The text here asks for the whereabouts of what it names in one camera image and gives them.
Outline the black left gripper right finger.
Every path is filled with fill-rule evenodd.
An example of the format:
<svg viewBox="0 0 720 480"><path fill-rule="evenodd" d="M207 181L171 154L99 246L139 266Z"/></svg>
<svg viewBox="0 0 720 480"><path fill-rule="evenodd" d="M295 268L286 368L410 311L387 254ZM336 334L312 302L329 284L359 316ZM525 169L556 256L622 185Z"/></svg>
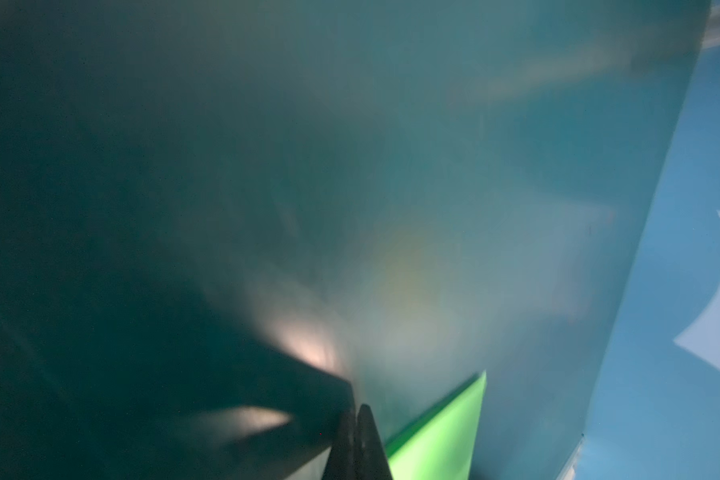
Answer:
<svg viewBox="0 0 720 480"><path fill-rule="evenodd" d="M392 473L369 405L362 404L356 423L356 478L392 480Z"/></svg>

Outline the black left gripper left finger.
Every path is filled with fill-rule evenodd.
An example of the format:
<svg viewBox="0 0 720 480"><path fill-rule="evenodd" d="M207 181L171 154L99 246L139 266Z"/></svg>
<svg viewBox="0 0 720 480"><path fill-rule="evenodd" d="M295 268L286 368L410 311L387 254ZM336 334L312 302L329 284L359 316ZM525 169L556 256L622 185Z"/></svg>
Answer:
<svg viewBox="0 0 720 480"><path fill-rule="evenodd" d="M356 415L350 409L341 414L322 480L355 480Z"/></svg>

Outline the green square paper sheet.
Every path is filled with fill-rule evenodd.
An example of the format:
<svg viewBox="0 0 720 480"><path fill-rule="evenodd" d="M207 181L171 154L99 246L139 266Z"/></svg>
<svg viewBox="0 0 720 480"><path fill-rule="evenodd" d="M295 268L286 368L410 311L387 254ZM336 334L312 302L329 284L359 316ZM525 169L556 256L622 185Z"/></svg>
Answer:
<svg viewBox="0 0 720 480"><path fill-rule="evenodd" d="M473 375L407 425L386 445L394 479L469 478L486 388Z"/></svg>

